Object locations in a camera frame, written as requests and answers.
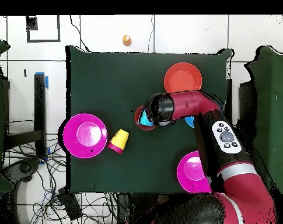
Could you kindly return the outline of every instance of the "table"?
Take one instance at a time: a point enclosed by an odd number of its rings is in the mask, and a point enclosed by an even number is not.
[[[93,53],[67,47],[67,117],[96,115],[106,125],[108,142],[119,129],[130,134],[122,154],[105,147],[91,159],[70,156],[70,191],[182,193],[176,168],[184,155],[197,150],[194,129],[178,120],[172,127],[143,131],[135,124],[135,111],[151,95],[165,92],[164,75],[178,62],[195,65],[202,90],[225,101],[231,55],[230,49],[206,55]]]

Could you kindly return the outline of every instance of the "small orange object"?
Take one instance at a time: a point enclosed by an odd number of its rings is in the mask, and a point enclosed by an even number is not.
[[[132,43],[131,37],[129,35],[124,35],[123,44],[129,46]]]

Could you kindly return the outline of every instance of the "red plate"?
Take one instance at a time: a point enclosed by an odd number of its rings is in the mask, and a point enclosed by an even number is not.
[[[169,68],[164,77],[164,88],[168,93],[201,88],[200,71],[187,62],[179,62]]]
[[[135,116],[134,116],[135,123],[140,129],[142,129],[144,131],[151,131],[151,130],[155,129],[156,127],[155,126],[150,127],[150,126],[146,126],[146,125],[143,125],[143,124],[138,124],[138,118],[139,118],[139,115],[141,113],[142,108],[143,108],[143,105],[139,106],[138,109],[135,112]]]

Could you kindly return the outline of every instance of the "yellow cup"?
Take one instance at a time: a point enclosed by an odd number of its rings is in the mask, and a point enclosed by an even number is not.
[[[129,133],[123,129],[120,129],[111,139],[110,143],[108,144],[108,148],[116,151],[117,153],[122,153],[125,148],[125,144],[128,141],[128,137]]]

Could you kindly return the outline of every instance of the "robot control buttons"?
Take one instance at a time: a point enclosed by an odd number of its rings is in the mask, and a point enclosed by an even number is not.
[[[228,154],[237,154],[241,152],[242,146],[228,122],[222,120],[214,122],[212,132],[222,152]]]
[[[220,140],[222,142],[232,142],[235,139],[233,134],[228,131],[224,131],[223,133],[220,134]]]

